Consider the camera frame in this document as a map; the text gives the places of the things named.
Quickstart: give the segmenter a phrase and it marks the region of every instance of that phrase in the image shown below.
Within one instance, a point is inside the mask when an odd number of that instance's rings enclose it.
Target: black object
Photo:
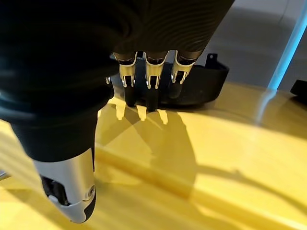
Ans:
[[[296,80],[290,92],[297,95],[299,101],[307,104],[307,81]]]
[[[208,54],[205,67],[199,65],[193,66],[190,74],[181,85],[182,89],[179,97],[174,99],[169,95],[172,64],[164,64],[158,93],[150,91],[147,88],[145,65],[145,60],[137,60],[134,89],[137,103],[149,106],[148,111],[153,111],[158,106],[176,108],[196,106],[213,101],[220,94],[229,72],[228,67],[218,62],[217,54]],[[112,81],[115,94],[123,97],[123,86],[119,74],[113,76]]]

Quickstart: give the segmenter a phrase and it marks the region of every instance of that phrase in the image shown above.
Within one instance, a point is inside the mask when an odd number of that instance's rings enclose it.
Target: yellow floor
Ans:
[[[307,107],[290,97],[226,84],[206,108],[149,114],[113,98],[96,130],[96,209],[82,225],[38,195],[1,121],[0,168],[13,178],[0,182],[0,228],[307,229]]]

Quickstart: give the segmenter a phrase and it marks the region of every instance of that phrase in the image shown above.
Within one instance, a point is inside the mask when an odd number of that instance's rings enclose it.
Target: black plastic part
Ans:
[[[127,85],[127,87],[124,88],[124,95],[127,106],[134,107],[136,103],[136,98],[134,94],[134,88],[131,85]]]
[[[52,195],[58,199],[60,204],[64,206],[70,205],[70,203],[67,200],[65,188],[62,184],[43,176],[41,176],[41,179],[47,197],[49,195]]]
[[[113,84],[112,84],[112,80],[110,80],[110,83],[107,85],[111,92],[110,92],[110,95],[109,95],[109,99],[113,98],[114,97],[114,88],[113,88]]]
[[[148,112],[153,112],[158,108],[159,104],[159,91],[152,86],[150,89],[147,89],[146,95],[146,108]]]
[[[146,64],[144,60],[137,60],[135,93],[137,104],[145,105],[148,88],[145,79]],[[182,84],[180,96],[169,97],[169,84],[171,82],[172,64],[165,63],[159,84],[158,106],[181,108],[198,106],[215,100],[221,92],[229,68],[217,61],[217,54],[208,54],[206,66],[194,65],[189,76]],[[115,95],[123,96],[123,86],[120,76],[112,76]]]
[[[97,112],[61,126],[31,127],[12,124],[26,154],[36,161],[55,162],[94,148]]]
[[[89,204],[89,206],[87,206],[86,209],[84,210],[84,213],[86,215],[85,222],[91,217],[92,213],[94,212],[95,204],[96,204],[96,194],[94,195],[94,198]]]
[[[168,96],[171,99],[176,99],[180,96],[181,93],[181,89],[182,89],[182,84],[180,84],[179,82],[175,82],[173,83],[172,81],[169,82],[168,85]]]
[[[294,83],[291,93],[297,95],[297,99],[307,104],[307,81],[296,80]]]

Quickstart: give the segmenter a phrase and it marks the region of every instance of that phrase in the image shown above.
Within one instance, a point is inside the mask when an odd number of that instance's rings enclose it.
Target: robotic hand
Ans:
[[[233,1],[0,3],[0,118],[67,218],[82,223],[94,210],[94,134],[97,111],[114,95],[110,76],[119,70],[125,95],[133,94],[136,53],[145,51],[147,109],[156,109],[168,50],[176,50],[171,90],[184,83]],[[134,97],[126,102],[135,105]]]

